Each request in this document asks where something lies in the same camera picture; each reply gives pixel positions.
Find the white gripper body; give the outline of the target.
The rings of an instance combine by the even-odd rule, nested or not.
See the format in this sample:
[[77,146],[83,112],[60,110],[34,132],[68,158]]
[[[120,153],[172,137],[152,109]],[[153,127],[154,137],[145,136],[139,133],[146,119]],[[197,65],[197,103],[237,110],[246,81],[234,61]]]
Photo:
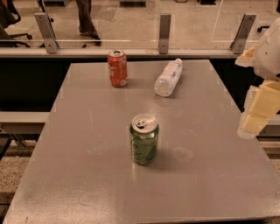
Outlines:
[[280,80],[280,18],[260,37],[254,54],[256,75],[266,80]]

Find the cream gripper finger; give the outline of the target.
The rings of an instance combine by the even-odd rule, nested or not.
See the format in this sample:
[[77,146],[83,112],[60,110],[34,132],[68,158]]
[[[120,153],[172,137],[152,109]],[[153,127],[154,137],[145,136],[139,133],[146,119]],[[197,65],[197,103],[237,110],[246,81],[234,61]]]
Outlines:
[[252,67],[255,61],[256,45],[252,45],[247,51],[240,55],[235,64],[239,67]]
[[280,110],[280,83],[265,80],[259,87],[251,86],[246,94],[237,135],[252,139],[260,134]]

